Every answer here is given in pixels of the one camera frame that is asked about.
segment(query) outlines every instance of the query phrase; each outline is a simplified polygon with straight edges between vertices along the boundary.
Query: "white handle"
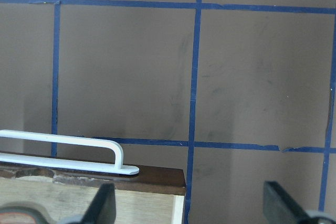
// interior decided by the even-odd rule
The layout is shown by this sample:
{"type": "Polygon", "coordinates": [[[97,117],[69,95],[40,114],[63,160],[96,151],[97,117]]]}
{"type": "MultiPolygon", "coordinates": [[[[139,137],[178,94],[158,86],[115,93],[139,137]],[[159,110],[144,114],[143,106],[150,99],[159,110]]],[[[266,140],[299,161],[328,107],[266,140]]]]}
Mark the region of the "white handle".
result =
{"type": "Polygon", "coordinates": [[[136,166],[123,165],[122,147],[117,142],[111,140],[52,135],[52,134],[33,133],[24,131],[9,131],[9,130],[0,130],[0,137],[11,137],[25,140],[43,141],[43,142],[103,147],[113,150],[116,156],[114,164],[101,164],[95,162],[72,161],[56,158],[32,157],[32,156],[0,153],[0,161],[3,162],[50,166],[55,168],[89,170],[93,172],[117,173],[127,175],[139,173],[139,168],[137,168],[136,166]]]}

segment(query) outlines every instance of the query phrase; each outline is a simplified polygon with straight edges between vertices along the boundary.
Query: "handle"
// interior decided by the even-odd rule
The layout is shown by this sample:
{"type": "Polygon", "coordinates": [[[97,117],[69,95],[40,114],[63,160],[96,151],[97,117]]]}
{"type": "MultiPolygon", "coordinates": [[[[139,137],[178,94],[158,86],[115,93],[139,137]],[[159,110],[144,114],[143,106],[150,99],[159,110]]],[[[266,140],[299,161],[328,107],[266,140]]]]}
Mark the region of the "handle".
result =
{"type": "Polygon", "coordinates": [[[89,170],[93,172],[117,173],[127,175],[133,175],[139,173],[139,168],[137,168],[136,166],[123,165],[122,147],[117,142],[111,140],[93,139],[93,138],[76,137],[76,136],[52,135],[52,134],[33,133],[24,131],[9,131],[9,130],[0,130],[0,137],[103,147],[113,150],[116,156],[114,164],[101,164],[95,162],[72,161],[64,159],[32,157],[32,156],[0,153],[0,161],[3,162],[50,166],[55,168],[89,170]]]}

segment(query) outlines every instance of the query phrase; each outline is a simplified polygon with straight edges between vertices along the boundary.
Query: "blue tape grid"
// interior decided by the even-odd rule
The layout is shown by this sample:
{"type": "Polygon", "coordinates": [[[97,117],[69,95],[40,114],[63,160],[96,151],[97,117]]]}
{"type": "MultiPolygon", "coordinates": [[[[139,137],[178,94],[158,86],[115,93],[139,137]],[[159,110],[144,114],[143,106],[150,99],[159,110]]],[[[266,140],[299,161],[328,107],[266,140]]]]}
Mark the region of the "blue tape grid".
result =
{"type": "MultiPolygon", "coordinates": [[[[195,114],[196,114],[196,94],[197,94],[197,70],[198,70],[198,50],[200,43],[201,14],[203,9],[216,10],[247,10],[253,12],[283,12],[283,13],[311,13],[311,14],[336,14],[336,8],[315,8],[315,7],[296,7],[296,6],[267,6],[267,5],[240,5],[202,3],[202,0],[196,0],[196,3],[175,3],[175,2],[146,2],[146,1],[119,1],[119,0],[0,0],[0,3],[13,4],[54,4],[54,53],[53,53],[53,85],[52,85],[52,118],[51,132],[57,134],[57,106],[58,106],[58,72],[59,72],[59,35],[60,35],[60,8],[61,5],[93,5],[93,6],[122,6],[122,7],[145,7],[145,8],[178,8],[178,9],[195,9],[195,26],[194,26],[194,46],[192,61],[192,83],[191,83],[191,100],[190,100],[190,126],[188,141],[170,141],[170,140],[150,140],[134,138],[110,138],[121,144],[141,144],[141,145],[163,145],[163,146],[182,146],[188,147],[187,161],[187,193],[185,202],[185,223],[188,223],[188,213],[191,205],[192,177],[193,177],[193,158],[194,148],[227,148],[238,150],[259,150],[259,151],[280,151],[277,145],[257,145],[244,143],[215,143],[215,142],[195,142],[195,114]]],[[[327,178],[329,168],[329,155],[336,154],[336,148],[331,148],[331,132],[333,122],[333,110],[335,99],[336,83],[336,17],[333,38],[332,67],[330,78],[330,112],[328,128],[326,131],[324,147],[297,147],[288,148],[282,152],[303,152],[303,153],[323,153],[323,169],[321,176],[321,189],[319,210],[324,209],[324,202],[327,190],[327,178]]],[[[57,155],[57,145],[52,144],[52,156],[57,155]]]]}

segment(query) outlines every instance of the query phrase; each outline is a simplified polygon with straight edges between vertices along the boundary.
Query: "horizontal blue tape strip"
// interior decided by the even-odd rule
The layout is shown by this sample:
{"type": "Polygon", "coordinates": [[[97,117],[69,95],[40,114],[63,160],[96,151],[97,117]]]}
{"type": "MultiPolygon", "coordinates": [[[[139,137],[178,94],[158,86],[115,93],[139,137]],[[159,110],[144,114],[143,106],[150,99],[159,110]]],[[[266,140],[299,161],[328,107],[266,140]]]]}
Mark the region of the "horizontal blue tape strip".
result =
{"type": "Polygon", "coordinates": [[[188,146],[188,141],[175,140],[153,140],[153,139],[134,139],[134,138],[114,138],[114,137],[93,137],[96,139],[112,140],[119,144],[143,144],[143,145],[165,145],[165,146],[188,146]]]}
{"type": "Polygon", "coordinates": [[[175,2],[148,2],[124,0],[61,0],[64,5],[99,5],[99,6],[124,6],[124,7],[152,7],[152,8],[177,8],[195,9],[196,3],[175,2]]]}
{"type": "Polygon", "coordinates": [[[54,4],[58,5],[59,0],[0,0],[0,3],[9,4],[54,4]]]}
{"type": "Polygon", "coordinates": [[[202,3],[202,9],[216,10],[250,10],[258,12],[281,12],[281,13],[319,13],[335,14],[335,8],[276,6],[276,5],[237,5],[237,4],[212,4],[202,3]]]}
{"type": "Polygon", "coordinates": [[[195,147],[240,149],[240,150],[259,150],[259,151],[277,151],[277,152],[280,151],[280,149],[277,145],[238,144],[238,143],[195,142],[195,147]]]}
{"type": "Polygon", "coordinates": [[[295,148],[287,148],[282,152],[310,152],[310,153],[324,153],[323,147],[295,147],[295,148]]]}

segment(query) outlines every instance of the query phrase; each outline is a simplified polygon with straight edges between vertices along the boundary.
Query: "vertical blue tape strip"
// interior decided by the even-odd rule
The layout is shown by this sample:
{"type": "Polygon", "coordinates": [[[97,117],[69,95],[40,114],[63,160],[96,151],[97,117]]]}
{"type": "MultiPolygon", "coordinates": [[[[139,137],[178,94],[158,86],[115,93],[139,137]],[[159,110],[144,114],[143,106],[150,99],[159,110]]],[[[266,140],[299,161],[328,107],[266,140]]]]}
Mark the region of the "vertical blue tape strip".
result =
{"type": "Polygon", "coordinates": [[[195,118],[196,118],[196,96],[197,96],[197,73],[198,73],[198,52],[201,32],[201,3],[202,0],[196,0],[198,5],[195,13],[194,25],[194,45],[193,45],[193,61],[191,74],[191,91],[190,91],[190,115],[189,115],[189,147],[187,160],[187,190],[185,196],[184,223],[188,224],[189,211],[191,206],[191,193],[193,182],[193,166],[194,166],[194,142],[195,142],[195,118]]]}
{"type": "MultiPolygon", "coordinates": [[[[58,72],[59,72],[59,28],[60,28],[60,12],[61,6],[55,4],[54,9],[54,48],[52,63],[52,105],[51,105],[51,133],[57,134],[57,109],[58,109],[58,72]]],[[[57,143],[51,144],[51,156],[57,156],[57,143]]]]}
{"type": "Polygon", "coordinates": [[[332,46],[331,74],[330,74],[329,117],[328,117],[327,132],[325,135],[326,141],[324,144],[324,159],[323,159],[323,169],[322,169],[322,178],[321,178],[319,211],[324,211],[324,206],[326,203],[329,156],[330,156],[330,151],[331,151],[331,148],[330,148],[331,147],[331,133],[332,133],[332,123],[333,123],[334,103],[335,103],[335,83],[336,83],[336,15],[335,15],[335,21],[334,21],[334,35],[333,35],[333,46],[332,46]]]}

